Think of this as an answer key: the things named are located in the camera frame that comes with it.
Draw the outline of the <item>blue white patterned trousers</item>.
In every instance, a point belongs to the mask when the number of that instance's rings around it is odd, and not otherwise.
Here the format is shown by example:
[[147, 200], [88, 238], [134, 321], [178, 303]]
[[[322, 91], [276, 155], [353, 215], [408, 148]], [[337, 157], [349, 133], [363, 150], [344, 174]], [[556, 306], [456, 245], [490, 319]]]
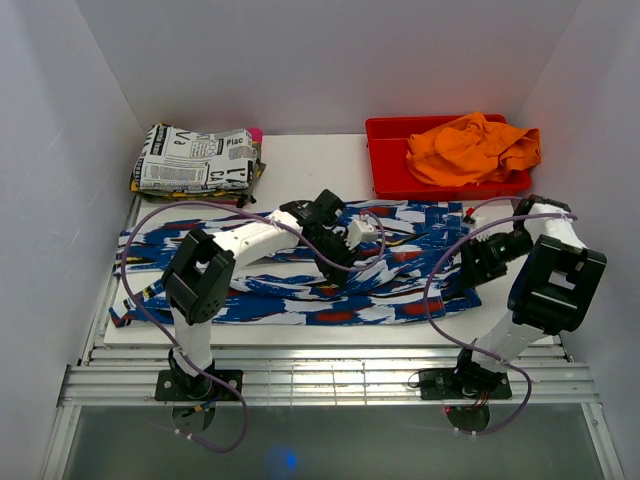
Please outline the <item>blue white patterned trousers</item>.
[[[421, 322], [481, 306], [475, 289], [458, 289], [459, 264], [448, 260], [434, 280], [427, 279], [437, 261], [468, 233], [459, 202], [370, 200], [350, 202], [343, 217], [363, 210], [382, 222], [386, 242], [362, 246], [361, 259], [381, 254], [364, 272], [352, 272], [345, 288], [328, 283], [314, 269], [314, 253], [305, 245], [270, 255], [275, 274], [238, 273], [231, 282], [219, 324], [391, 325]], [[295, 274], [300, 263], [312, 268]]]

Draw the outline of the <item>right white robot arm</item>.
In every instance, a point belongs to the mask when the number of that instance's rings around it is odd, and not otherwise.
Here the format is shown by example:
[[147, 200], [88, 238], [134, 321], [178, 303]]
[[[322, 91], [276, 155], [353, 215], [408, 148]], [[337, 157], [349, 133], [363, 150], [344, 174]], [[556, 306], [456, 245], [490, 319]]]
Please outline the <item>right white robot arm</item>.
[[568, 205], [537, 195], [521, 200], [509, 233], [471, 239], [461, 248], [458, 285], [474, 288], [507, 273], [507, 264], [526, 260], [507, 299], [507, 313], [475, 349], [465, 347], [452, 371], [454, 390], [474, 397], [506, 383], [507, 364], [530, 344], [583, 322], [607, 265], [604, 254], [576, 235]]

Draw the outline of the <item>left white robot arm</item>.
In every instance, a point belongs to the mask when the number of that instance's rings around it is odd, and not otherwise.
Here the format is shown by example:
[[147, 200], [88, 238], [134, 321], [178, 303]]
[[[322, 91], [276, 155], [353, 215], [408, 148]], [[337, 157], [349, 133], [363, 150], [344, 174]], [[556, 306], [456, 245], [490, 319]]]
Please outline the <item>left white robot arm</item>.
[[332, 284], [343, 286], [357, 259], [357, 246], [374, 233], [362, 220], [338, 225], [345, 204], [324, 190], [313, 201], [281, 205], [264, 222], [252, 221], [213, 235], [189, 231], [161, 278], [178, 345], [169, 354], [172, 382], [190, 399], [212, 387], [211, 321], [224, 306], [235, 270], [305, 239], [327, 261], [316, 265]]

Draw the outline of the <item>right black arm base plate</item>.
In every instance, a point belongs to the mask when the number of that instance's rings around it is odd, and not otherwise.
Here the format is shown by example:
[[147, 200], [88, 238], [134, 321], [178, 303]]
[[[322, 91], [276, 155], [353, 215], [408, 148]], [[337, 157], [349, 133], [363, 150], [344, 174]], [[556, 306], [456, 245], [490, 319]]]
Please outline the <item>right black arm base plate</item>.
[[469, 373], [461, 368], [433, 368], [419, 372], [418, 388], [422, 400], [508, 400], [512, 398], [504, 373], [482, 370]]

